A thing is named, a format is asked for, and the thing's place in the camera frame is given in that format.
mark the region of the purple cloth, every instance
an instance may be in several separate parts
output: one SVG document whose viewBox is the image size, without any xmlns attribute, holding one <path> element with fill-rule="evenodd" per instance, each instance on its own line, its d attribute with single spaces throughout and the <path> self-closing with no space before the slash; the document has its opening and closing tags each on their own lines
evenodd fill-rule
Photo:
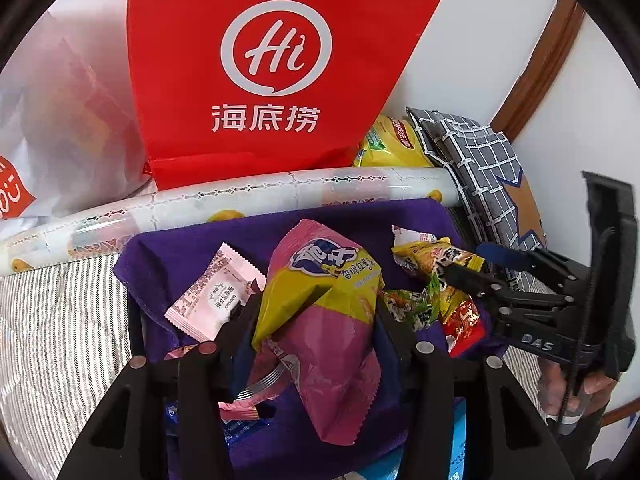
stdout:
<svg viewBox="0 0 640 480">
<path fill-rule="evenodd" d="M 327 206 L 137 235 L 127 244 L 113 272 L 148 317 L 148 357 L 161 360 L 169 350 L 193 342 L 173 327 L 164 313 L 200 277 L 222 242 L 266 274 L 271 253 L 303 218 L 320 222 L 364 247 L 380 264 L 386 288 L 424 288 L 393 260 L 391 224 L 462 244 L 447 210 L 431 199 Z M 447 347 L 439 323 L 419 333 L 418 338 Z M 486 343 L 489 353 L 494 353 L 496 343 Z M 487 352 L 484 344 L 475 350 Z M 356 443 L 348 447 L 318 439 L 297 391 L 289 387 L 273 401 L 277 412 L 270 425 L 230 449 L 237 478 L 328 480 L 358 470 L 402 445 L 408 414 L 383 383 Z"/>
</svg>

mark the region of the red snack packet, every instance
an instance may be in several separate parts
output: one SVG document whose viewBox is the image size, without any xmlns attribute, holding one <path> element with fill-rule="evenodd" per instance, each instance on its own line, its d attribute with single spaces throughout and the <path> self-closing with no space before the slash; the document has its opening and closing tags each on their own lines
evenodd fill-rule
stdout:
<svg viewBox="0 0 640 480">
<path fill-rule="evenodd" d="M 439 2 L 128 0 L 158 189 L 350 166 Z"/>
<path fill-rule="evenodd" d="M 442 329 L 451 357 L 458 357 L 485 335 L 480 313 L 472 300 L 460 303 L 447 322 L 442 324 Z"/>
</svg>

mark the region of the finger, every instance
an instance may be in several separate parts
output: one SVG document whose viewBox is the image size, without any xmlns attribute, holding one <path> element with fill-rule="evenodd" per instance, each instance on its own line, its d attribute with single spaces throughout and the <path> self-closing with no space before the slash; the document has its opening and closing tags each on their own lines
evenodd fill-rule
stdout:
<svg viewBox="0 0 640 480">
<path fill-rule="evenodd" d="M 542 409 L 548 415 L 557 415 L 562 407 L 562 397 L 547 397 L 541 402 Z M 570 397 L 566 405 L 568 412 L 574 412 L 580 407 L 580 399 L 578 397 Z"/>
<path fill-rule="evenodd" d="M 604 408 L 609 403 L 613 388 L 615 388 L 617 384 L 617 381 L 613 381 L 609 386 L 605 386 L 603 389 L 594 393 L 591 397 L 591 402 L 587 406 L 586 414 L 590 415 Z"/>
<path fill-rule="evenodd" d="M 549 394 L 563 395 L 566 388 L 566 380 L 559 365 L 543 367 L 538 386 Z"/>
<path fill-rule="evenodd" d="M 610 387 L 617 381 L 607 377 L 603 371 L 588 374 L 582 382 L 582 389 L 587 395 L 593 395 L 604 388 Z"/>
<path fill-rule="evenodd" d="M 538 364 L 540 365 L 540 376 L 546 382 L 564 381 L 564 373 L 558 363 L 540 358 Z"/>
<path fill-rule="evenodd" d="M 538 400 L 546 413 L 555 415 L 560 409 L 564 390 L 562 388 L 549 388 L 546 385 L 540 385 L 538 391 Z"/>
</svg>

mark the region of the yellow chip bag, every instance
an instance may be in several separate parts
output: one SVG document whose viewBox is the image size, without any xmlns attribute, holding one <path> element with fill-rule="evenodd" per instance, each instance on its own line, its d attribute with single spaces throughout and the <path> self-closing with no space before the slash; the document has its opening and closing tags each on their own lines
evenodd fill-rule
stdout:
<svg viewBox="0 0 640 480">
<path fill-rule="evenodd" d="M 391 249 L 396 262 L 413 276 L 427 282 L 435 272 L 440 279 L 440 293 L 431 298 L 433 306 L 440 311 L 440 320 L 446 322 L 463 301 L 469 300 L 466 292 L 447 285 L 442 279 L 442 267 L 450 264 L 462 265 L 471 270 L 480 270 L 484 258 L 451 245 L 449 238 L 438 239 L 429 233 L 418 233 L 393 227 L 396 241 Z M 411 240 L 412 234 L 417 238 Z"/>
<path fill-rule="evenodd" d="M 353 165 L 433 168 L 411 124 L 384 115 L 376 119 L 360 143 Z"/>
</svg>

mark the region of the white plastic bag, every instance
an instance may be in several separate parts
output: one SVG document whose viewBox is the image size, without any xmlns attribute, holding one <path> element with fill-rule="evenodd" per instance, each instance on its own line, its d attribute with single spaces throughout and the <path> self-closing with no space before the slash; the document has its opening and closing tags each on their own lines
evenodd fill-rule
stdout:
<svg viewBox="0 0 640 480">
<path fill-rule="evenodd" d="M 145 161 L 135 120 L 45 13 L 0 73 L 0 239 L 130 195 Z"/>
</svg>

